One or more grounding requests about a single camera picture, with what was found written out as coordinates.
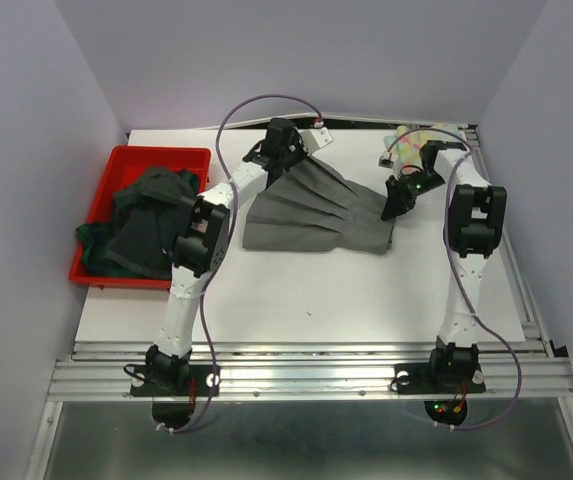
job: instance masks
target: black bracket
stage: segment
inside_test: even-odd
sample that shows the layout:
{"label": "black bracket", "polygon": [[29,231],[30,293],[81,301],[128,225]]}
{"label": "black bracket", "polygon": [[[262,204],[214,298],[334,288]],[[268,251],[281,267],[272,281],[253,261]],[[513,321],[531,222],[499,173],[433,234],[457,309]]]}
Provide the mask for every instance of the black bracket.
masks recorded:
{"label": "black bracket", "polygon": [[284,170],[290,170],[307,156],[295,123],[286,118],[271,118],[265,138],[244,156],[243,161],[256,163],[266,170],[266,187],[269,187]]}
{"label": "black bracket", "polygon": [[486,391],[477,345],[459,348],[444,345],[439,338],[428,363],[395,365],[395,378],[390,385],[400,395],[455,394],[463,386],[468,393]]}
{"label": "black bracket", "polygon": [[182,197],[179,209],[180,228],[173,248],[173,265],[186,267],[199,278],[214,272],[228,250],[230,210],[211,205],[202,197]]}
{"label": "black bracket", "polygon": [[566,347],[566,345],[562,345],[561,347],[556,347],[555,346],[555,342],[553,342],[552,340],[549,342],[550,343],[550,348],[553,349],[553,356],[555,358],[568,358],[568,348]]}
{"label": "black bracket", "polygon": [[[506,211],[504,187],[457,185],[448,210],[448,243],[462,258],[470,253],[488,258],[502,238]],[[486,218],[475,218],[479,209]]]}
{"label": "black bracket", "polygon": [[213,376],[213,365],[190,365],[189,358],[190,352],[182,358],[175,355],[169,357],[153,345],[146,352],[146,363],[133,367],[131,396],[185,397],[191,393],[193,381],[195,396],[210,395],[213,383],[212,394],[219,395],[220,368],[215,368],[216,374]]}
{"label": "black bracket", "polygon": [[435,160],[440,150],[465,150],[459,142],[442,142],[429,140],[419,150],[422,168],[410,175],[391,175],[386,180],[386,205],[382,212],[382,220],[399,217],[415,208],[415,199],[444,184],[444,179],[435,172]]}

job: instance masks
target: dark green cloth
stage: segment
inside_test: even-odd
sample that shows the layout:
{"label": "dark green cloth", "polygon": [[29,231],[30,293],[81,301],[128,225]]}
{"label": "dark green cloth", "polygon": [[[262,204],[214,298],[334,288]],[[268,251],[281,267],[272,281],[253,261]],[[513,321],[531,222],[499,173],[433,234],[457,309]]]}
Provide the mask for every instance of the dark green cloth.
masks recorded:
{"label": "dark green cloth", "polygon": [[139,277],[117,262],[106,258],[106,245],[115,236],[116,231],[112,223],[85,223],[75,230],[77,240],[82,244],[82,263],[89,275],[93,277]]}
{"label": "dark green cloth", "polygon": [[182,196],[195,196],[199,178],[152,167],[115,192],[110,223],[77,228],[82,262],[93,276],[170,279]]}

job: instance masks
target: gray floor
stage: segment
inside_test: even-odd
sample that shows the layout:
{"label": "gray floor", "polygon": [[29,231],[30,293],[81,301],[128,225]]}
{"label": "gray floor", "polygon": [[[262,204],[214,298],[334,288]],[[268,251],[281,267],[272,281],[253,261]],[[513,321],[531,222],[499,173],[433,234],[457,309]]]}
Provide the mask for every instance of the gray floor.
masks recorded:
{"label": "gray floor", "polygon": [[[64,406],[46,478],[573,479],[557,401],[523,400],[504,422],[449,433],[409,417],[421,402],[215,404],[190,435],[157,433],[146,403]],[[503,401],[472,401],[468,423]]]}

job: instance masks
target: cable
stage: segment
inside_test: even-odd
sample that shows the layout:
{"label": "cable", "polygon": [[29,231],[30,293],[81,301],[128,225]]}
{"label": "cable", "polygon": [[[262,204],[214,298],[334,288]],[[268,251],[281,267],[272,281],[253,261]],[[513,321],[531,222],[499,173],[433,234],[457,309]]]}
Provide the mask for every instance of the cable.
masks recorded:
{"label": "cable", "polygon": [[[308,101],[306,101],[302,98],[291,96],[291,95],[283,95],[281,93],[266,93],[263,95],[257,95],[255,97],[251,97],[248,100],[244,100],[242,103],[235,106],[224,117],[224,119],[222,120],[222,123],[219,125],[219,129],[217,130],[217,135],[215,136],[215,152],[217,153],[217,160],[219,160],[219,165],[222,167],[224,175],[226,176],[228,183],[230,183],[231,190],[233,192],[233,208],[232,208],[233,211],[231,214],[230,229],[228,230],[228,241],[229,242],[233,238],[233,233],[235,232],[235,226],[237,225],[237,207],[239,204],[239,193],[237,192],[237,186],[233,182],[233,176],[232,176],[230,170],[228,169],[228,165],[226,165],[226,162],[224,161],[224,157],[222,155],[222,151],[220,148],[220,141],[221,141],[222,133],[224,132],[224,129],[226,128],[226,124],[228,123],[230,118],[240,108],[245,107],[249,103],[256,102],[257,100],[264,100],[267,98],[283,98],[285,100],[293,100],[295,102],[303,103],[307,107],[311,108],[317,114],[319,121],[323,122],[324,116],[322,115],[322,112],[315,105],[313,105],[312,103],[309,103]],[[197,416],[197,418],[195,418],[195,420],[193,420],[191,418],[191,421],[188,424],[186,424],[185,426],[183,426],[182,428],[179,428],[179,429],[169,429],[166,426],[158,424],[157,422],[155,422],[155,425],[157,426],[158,430],[165,431],[167,433],[170,433],[171,435],[176,435],[176,434],[180,434],[180,433],[189,433],[189,432],[194,431],[197,428],[197,426],[199,425],[199,423],[201,422],[202,418],[204,418],[204,415],[206,414],[206,411],[210,407],[210,404],[213,401],[213,397],[215,395],[215,386],[216,385],[215,385],[214,379],[217,376],[217,358],[216,358],[216,353],[215,353],[215,345],[213,344],[213,339],[210,336],[210,332],[208,330],[208,325],[206,323],[206,313],[204,311],[204,299],[206,297],[206,290],[208,289],[208,286],[211,284],[211,282],[215,278],[216,274],[217,274],[217,271],[206,281],[206,283],[204,284],[204,287],[202,288],[200,296],[199,296],[199,316],[201,318],[202,329],[204,330],[204,336],[206,337],[206,343],[208,343],[208,349],[210,350],[210,355],[211,355],[211,359],[213,362],[213,371],[212,371],[213,385],[211,386],[210,391],[208,392],[208,398],[206,399],[206,403],[204,404],[204,408],[201,409],[201,411],[199,412],[199,415]]]}
{"label": "cable", "polygon": [[457,173],[457,169],[461,166],[461,164],[464,163],[464,161],[469,156],[472,155],[473,148],[461,136],[459,136],[455,133],[449,132],[448,130],[443,130],[441,128],[435,128],[435,127],[417,127],[417,128],[407,130],[406,132],[404,132],[403,134],[401,134],[400,136],[395,138],[395,140],[393,140],[393,142],[389,145],[387,150],[389,152],[391,152],[393,147],[395,147],[395,145],[397,145],[397,143],[402,138],[404,138],[406,135],[410,135],[411,133],[420,132],[420,131],[443,133],[444,135],[448,135],[450,137],[455,138],[457,141],[463,143],[466,146],[466,148],[468,148],[468,152],[466,152],[462,156],[462,158],[460,158],[457,161],[457,163],[455,163],[455,165],[453,166],[453,170],[451,171],[450,176],[448,177],[448,184],[446,187],[446,203],[445,203],[445,207],[444,207],[444,232],[443,232],[444,245],[446,247],[446,257],[448,258],[448,264],[450,265],[451,274],[453,275],[453,278],[455,279],[455,282],[457,283],[457,288],[459,289],[459,292],[461,293],[462,298],[464,299],[464,302],[468,306],[468,310],[470,311],[472,317],[475,319],[475,321],[479,324],[479,326],[483,330],[485,330],[487,333],[489,333],[490,335],[495,337],[497,340],[500,341],[500,343],[502,343],[502,345],[504,345],[504,347],[506,347],[506,350],[508,350],[508,353],[510,353],[510,355],[513,357],[513,360],[515,361],[515,367],[517,368],[517,386],[515,387],[515,394],[513,395],[513,398],[511,399],[508,407],[506,407],[506,409],[502,413],[500,413],[499,415],[497,415],[494,418],[491,418],[490,420],[487,420],[487,421],[482,422],[482,423],[478,423],[476,425],[460,425],[460,426],[456,427],[454,425],[446,425],[446,424],[441,424],[441,423],[439,424],[439,425],[444,425],[444,426],[450,428],[451,430],[459,430],[459,431],[479,430],[479,429],[482,429],[485,427],[490,427],[491,425],[496,424],[497,422],[499,422],[500,420],[505,418],[515,408],[515,405],[517,405],[517,400],[519,400],[519,395],[522,391],[522,381],[523,381],[522,365],[519,361],[519,358],[517,357],[517,352],[515,352],[513,347],[511,347],[510,344],[500,334],[498,334],[494,330],[487,327],[486,324],[477,315],[477,312],[475,311],[475,307],[473,306],[473,302],[471,301],[470,297],[468,296],[468,293],[466,292],[466,289],[464,288],[464,284],[462,283],[461,279],[459,278],[459,275],[457,274],[457,269],[455,267],[455,260],[453,258],[453,252],[450,249],[450,247],[448,246],[448,238],[447,238],[448,225],[449,225],[449,223],[448,223],[448,209],[450,207],[450,199],[451,199],[452,192],[453,192],[453,186],[455,184],[455,174]]}
{"label": "cable", "polygon": [[127,363],[126,365],[124,365],[124,373],[126,375],[128,375],[130,378],[134,378],[135,380],[139,380],[142,383],[146,383],[148,380],[146,380],[143,376],[138,375],[137,373],[135,373],[133,370],[130,370],[131,368],[135,368],[138,365],[135,365],[134,363]]}
{"label": "cable", "polygon": [[467,394],[468,392],[466,391],[466,382],[465,382],[465,381],[462,381],[462,389],[463,389],[463,392],[462,392],[462,400],[461,400],[461,402],[459,402],[459,404],[453,409],[453,411],[454,411],[455,413],[461,412],[462,408],[464,407],[464,404],[466,403],[466,394]]}
{"label": "cable", "polygon": [[418,167],[417,165],[411,165],[411,164],[403,165],[402,168],[399,169],[399,173],[400,173],[401,175],[406,176],[406,175],[404,174],[404,169],[405,169],[405,168],[412,168],[412,169],[415,170],[415,172],[421,172],[421,171],[423,170],[422,168]]}
{"label": "cable", "polygon": [[450,403],[454,403],[457,401],[457,397],[459,396],[459,394],[461,393],[462,395],[464,395],[464,392],[466,392],[466,381],[462,380],[462,391],[460,392],[459,389],[455,390],[455,396],[453,397],[453,399],[450,401]]}

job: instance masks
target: white wall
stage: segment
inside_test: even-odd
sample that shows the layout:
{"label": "white wall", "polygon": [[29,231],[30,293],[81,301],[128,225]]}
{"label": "white wall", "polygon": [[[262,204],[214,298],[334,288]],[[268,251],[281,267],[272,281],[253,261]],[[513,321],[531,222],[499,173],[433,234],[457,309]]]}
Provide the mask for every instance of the white wall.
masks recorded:
{"label": "white wall", "polygon": [[[478,122],[545,0],[56,0],[126,128],[218,124],[259,93]],[[262,102],[253,118],[302,111]]]}
{"label": "white wall", "polygon": [[549,0],[480,125],[543,318],[573,362],[573,0]]}
{"label": "white wall", "polygon": [[51,0],[0,0],[0,480],[23,478],[81,289],[67,270],[123,134]]}

